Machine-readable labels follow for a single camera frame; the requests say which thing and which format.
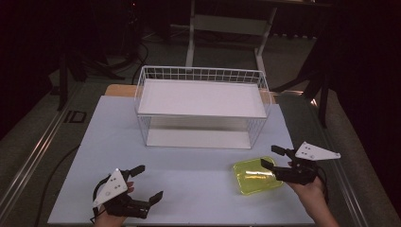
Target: white table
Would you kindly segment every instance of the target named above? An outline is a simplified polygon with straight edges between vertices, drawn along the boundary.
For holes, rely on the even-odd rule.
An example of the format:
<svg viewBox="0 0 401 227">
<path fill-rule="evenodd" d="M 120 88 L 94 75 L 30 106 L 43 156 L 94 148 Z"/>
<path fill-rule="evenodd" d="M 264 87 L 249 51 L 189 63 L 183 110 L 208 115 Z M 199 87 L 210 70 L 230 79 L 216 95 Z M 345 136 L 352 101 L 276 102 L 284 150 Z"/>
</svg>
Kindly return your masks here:
<svg viewBox="0 0 401 227">
<path fill-rule="evenodd" d="M 239 161 L 272 157 L 278 166 L 289 158 L 271 145 L 292 148 L 278 105 L 252 149 L 151 148 L 144 145 L 132 97 L 103 96 L 48 220 L 54 224 L 90 223 L 95 186 L 114 169 L 145 165 L 132 180 L 131 196 L 146 201 L 164 197 L 147 219 L 128 218 L 130 225 L 294 225 L 311 224 L 295 193 L 286 184 L 243 196 L 232 170 Z"/>
</svg>

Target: human hand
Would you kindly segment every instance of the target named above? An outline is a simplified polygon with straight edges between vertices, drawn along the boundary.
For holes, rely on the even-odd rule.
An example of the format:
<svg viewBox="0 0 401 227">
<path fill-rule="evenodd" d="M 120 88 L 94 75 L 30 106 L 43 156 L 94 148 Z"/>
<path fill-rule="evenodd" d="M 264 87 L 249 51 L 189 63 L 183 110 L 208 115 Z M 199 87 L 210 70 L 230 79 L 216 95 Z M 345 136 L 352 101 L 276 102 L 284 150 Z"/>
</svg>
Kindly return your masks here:
<svg viewBox="0 0 401 227">
<path fill-rule="evenodd" d="M 133 191 L 133 182 L 127 183 L 128 193 Z M 105 207 L 101 205 L 99 210 L 99 216 L 95 219 L 95 227 L 121 227 L 127 217 L 117 217 L 109 215 L 107 211 L 104 210 Z"/>
<path fill-rule="evenodd" d="M 315 221 L 317 226 L 339 226 L 324 199 L 324 187 L 319 177 L 316 177 L 312 183 L 306 185 L 299 183 L 287 184 L 298 195 L 298 198 L 304 206 L 307 214 Z"/>
</svg>

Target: dark background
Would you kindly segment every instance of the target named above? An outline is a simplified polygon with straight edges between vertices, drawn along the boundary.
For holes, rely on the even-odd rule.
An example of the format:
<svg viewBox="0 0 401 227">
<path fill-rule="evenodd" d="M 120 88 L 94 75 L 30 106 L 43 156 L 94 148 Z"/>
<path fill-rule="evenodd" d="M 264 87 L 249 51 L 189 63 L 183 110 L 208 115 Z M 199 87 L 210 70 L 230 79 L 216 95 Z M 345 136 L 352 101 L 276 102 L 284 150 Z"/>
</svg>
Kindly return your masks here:
<svg viewBox="0 0 401 227">
<path fill-rule="evenodd" d="M 188 24 L 189 1 L 138 1 L 141 23 L 168 39 L 169 24 Z M 215 1 L 204 1 L 209 11 Z M 219 12 L 263 17 L 260 11 L 218 5 Z M 121 50 L 126 1 L 4 0 L 0 2 L 0 138 L 51 89 L 48 75 L 59 68 L 64 48 L 90 58 Z M 400 105 L 401 6 L 391 0 L 339 1 L 332 9 L 286 6 L 277 11 L 272 33 L 319 36 L 299 75 L 321 70 L 331 77 L 372 165 L 398 214 L 401 200 Z"/>
</svg>

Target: black cable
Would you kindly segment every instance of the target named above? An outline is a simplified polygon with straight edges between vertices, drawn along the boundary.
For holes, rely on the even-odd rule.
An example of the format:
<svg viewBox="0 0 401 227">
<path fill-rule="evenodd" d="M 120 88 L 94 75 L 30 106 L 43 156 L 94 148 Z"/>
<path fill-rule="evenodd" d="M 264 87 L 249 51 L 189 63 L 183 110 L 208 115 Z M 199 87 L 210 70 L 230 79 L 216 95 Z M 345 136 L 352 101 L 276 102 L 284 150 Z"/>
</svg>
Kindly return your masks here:
<svg viewBox="0 0 401 227">
<path fill-rule="evenodd" d="M 143 59 L 141 59 L 141 57 L 138 55 L 138 60 L 139 60 L 141 63 L 139 64 L 138 68 L 135 70 L 135 72 L 134 72 L 133 75 L 132 75 L 131 85 L 133 85 L 133 81 L 135 80 L 136 75 L 138 74 L 138 72 L 139 72 L 139 70 L 142 68 L 142 66 L 147 65 L 146 60 L 147 60 L 147 58 L 148 58 L 148 53 L 149 53 L 148 47 L 145 46 L 145 45 L 142 44 L 142 43 L 140 43 L 140 45 L 142 45 L 142 46 L 145 48 L 145 50 L 146 50 L 146 55 L 145 55 L 145 57 L 144 57 Z"/>
<path fill-rule="evenodd" d="M 103 214 L 106 211 L 106 208 L 104 208 L 104 210 L 102 210 L 100 213 L 96 214 L 94 217 L 90 218 L 90 221 L 95 224 L 95 219 L 97 217 L 99 217 L 101 214 Z"/>
<path fill-rule="evenodd" d="M 134 51 L 132 51 L 124 61 L 116 63 L 116 64 L 112 64 L 112 65 L 103 64 L 103 67 L 114 71 L 114 70 L 129 66 L 130 64 L 132 64 L 134 59 L 135 59 L 135 53 L 134 53 Z"/>
<path fill-rule="evenodd" d="M 80 146 L 80 145 L 78 145 L 78 146 L 72 148 L 71 150 L 69 150 L 69 151 L 64 155 L 64 157 L 62 157 L 62 159 L 57 163 L 56 167 L 54 167 L 54 169 L 53 169 L 52 172 L 50 173 L 50 176 L 48 177 L 47 182 L 46 182 L 46 184 L 44 185 L 44 192 L 42 193 L 41 203 L 40 203 L 40 205 L 39 205 L 38 213 L 37 213 L 37 215 L 36 215 L 36 220 L 35 220 L 35 225 L 34 225 L 35 227 L 37 227 L 37 226 L 39 225 L 39 220 L 41 219 L 42 208 L 43 208 L 43 206 L 44 206 L 44 197 L 45 197 L 45 195 L 46 195 L 47 187 L 49 186 L 50 181 L 51 181 L 51 179 L 52 179 L 54 173 L 57 171 L 57 169 L 59 168 L 59 166 L 61 165 L 61 163 L 62 163 L 70 154 L 72 154 L 74 151 L 78 150 L 79 146 Z"/>
<path fill-rule="evenodd" d="M 110 179 L 111 176 L 112 176 L 112 175 L 107 176 L 105 179 L 101 180 L 101 181 L 97 184 L 97 186 L 95 187 L 95 190 L 94 190 L 94 194 L 92 195 L 92 201 L 95 201 L 96 196 L 97 196 L 97 190 L 100 188 L 100 186 L 102 186 L 103 184 L 105 184 L 105 183 Z M 99 214 L 99 213 L 98 213 L 98 210 L 97 210 L 97 207 L 94 207 L 94 208 L 93 208 L 93 211 L 94 211 L 94 217 L 90 219 L 90 221 L 91 221 L 92 223 L 94 223 L 94 219 L 95 219 L 95 218 L 97 218 L 99 215 L 101 215 L 101 214 L 103 213 L 103 212 L 100 212 L 100 214 Z"/>
</svg>

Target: gray floor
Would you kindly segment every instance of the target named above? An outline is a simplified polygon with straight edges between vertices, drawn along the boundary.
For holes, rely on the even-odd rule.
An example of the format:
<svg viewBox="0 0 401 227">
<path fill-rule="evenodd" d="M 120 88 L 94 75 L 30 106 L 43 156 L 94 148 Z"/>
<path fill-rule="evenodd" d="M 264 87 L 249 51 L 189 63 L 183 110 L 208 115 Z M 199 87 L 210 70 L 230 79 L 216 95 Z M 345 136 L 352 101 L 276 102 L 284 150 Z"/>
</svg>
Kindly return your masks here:
<svg viewBox="0 0 401 227">
<path fill-rule="evenodd" d="M 241 45 L 215 44 L 205 42 L 198 38 L 195 48 L 194 66 L 198 67 L 226 67 L 256 69 L 251 45 L 258 45 L 257 38 L 251 38 Z M 295 38 L 289 40 L 285 37 L 271 37 L 268 40 L 263 54 L 265 67 L 267 69 L 267 80 L 270 87 L 276 87 L 294 79 L 297 76 L 307 54 L 314 44 L 314 40 Z M 149 36 L 144 40 L 148 48 L 147 64 L 184 66 L 187 33 L 185 30 L 179 35 L 171 38 L 169 43 L 160 42 L 155 36 Z M 142 56 L 146 50 L 140 47 Z M 98 98 L 104 94 L 109 84 L 131 83 L 133 72 L 138 66 L 120 70 L 118 75 L 126 77 L 125 80 L 110 80 L 100 75 L 91 74 L 85 83 L 70 83 L 70 102 L 63 112 L 57 112 L 58 98 L 56 96 L 45 96 L 36 107 L 0 142 L 0 195 L 8 192 L 10 184 L 17 171 L 26 161 L 29 154 L 36 150 L 39 144 L 44 149 L 41 162 L 34 166 L 35 171 L 26 183 L 25 190 L 21 192 L 19 199 L 12 205 L 4 226 L 33 226 L 36 212 L 39 208 L 44 184 L 50 171 L 55 167 L 62 156 L 71 148 L 78 145 L 89 124 L 91 115 L 96 107 Z M 306 83 L 292 88 L 302 91 Z M 302 114 L 301 110 L 294 111 L 297 106 L 287 106 L 284 111 L 296 116 Z M 49 125 L 55 125 L 58 120 L 63 122 L 68 111 L 86 112 L 88 115 L 84 123 L 60 123 L 56 131 L 49 131 Z M 393 210 L 389 199 L 384 193 L 375 172 L 367 159 L 363 147 L 360 144 L 350 122 L 344 114 L 336 94 L 329 93 L 327 107 L 327 133 L 336 151 L 340 152 L 341 163 L 348 176 L 350 185 L 353 186 L 357 195 L 360 209 L 363 211 L 368 226 L 401 226 L 401 222 Z M 294 144 L 298 143 L 307 134 L 305 128 L 291 129 L 297 131 L 291 135 Z M 51 138 L 51 143 L 41 141 L 46 134 Z M 44 207 L 41 214 L 40 226 L 47 225 L 48 215 L 57 198 L 57 194 L 68 172 L 74 155 L 69 156 L 55 173 L 47 190 Z M 341 226 L 355 226 L 352 216 L 349 215 L 348 206 L 342 200 L 342 193 L 337 186 L 332 191 L 330 208 L 339 220 Z"/>
</svg>

